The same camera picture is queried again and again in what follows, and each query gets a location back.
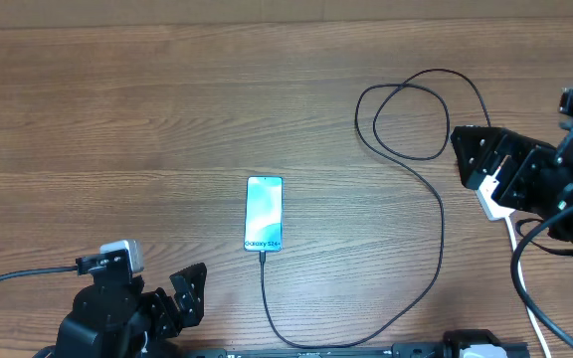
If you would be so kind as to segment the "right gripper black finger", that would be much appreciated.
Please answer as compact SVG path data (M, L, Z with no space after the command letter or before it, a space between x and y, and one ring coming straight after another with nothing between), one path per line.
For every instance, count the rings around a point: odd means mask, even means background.
M555 154L551 147L532 147L529 151L495 149L492 156L498 185L491 194L493 201L537 215L556 214L557 195L550 179Z
M456 126L451 142L462 184L471 190L477 190L486 175L493 175L505 156L522 163L532 150L555 152L549 143L503 127Z

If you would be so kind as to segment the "Samsung Galaxy smartphone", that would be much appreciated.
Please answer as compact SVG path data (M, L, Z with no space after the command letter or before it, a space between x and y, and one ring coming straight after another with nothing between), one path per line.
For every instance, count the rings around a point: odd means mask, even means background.
M283 248L284 179L251 176L247 180L244 249L279 252Z

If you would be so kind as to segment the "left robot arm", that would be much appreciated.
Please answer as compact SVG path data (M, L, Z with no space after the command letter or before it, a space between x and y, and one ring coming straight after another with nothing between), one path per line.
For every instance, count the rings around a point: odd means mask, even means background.
M107 246L77 259L78 274L91 275L94 283L75 296L56 343L33 358L180 357L169 340L204 317L207 267L199 263L172 274L173 295L161 287L146 292L141 271L135 248Z

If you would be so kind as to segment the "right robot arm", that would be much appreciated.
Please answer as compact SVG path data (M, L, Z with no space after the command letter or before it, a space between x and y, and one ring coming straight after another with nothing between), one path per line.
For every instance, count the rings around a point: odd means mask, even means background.
M455 127L451 142L464 187L543 220L573 206L573 88L561 95L559 112L569 119L556 146L503 127ZM573 244L573 214L551 225L549 236Z

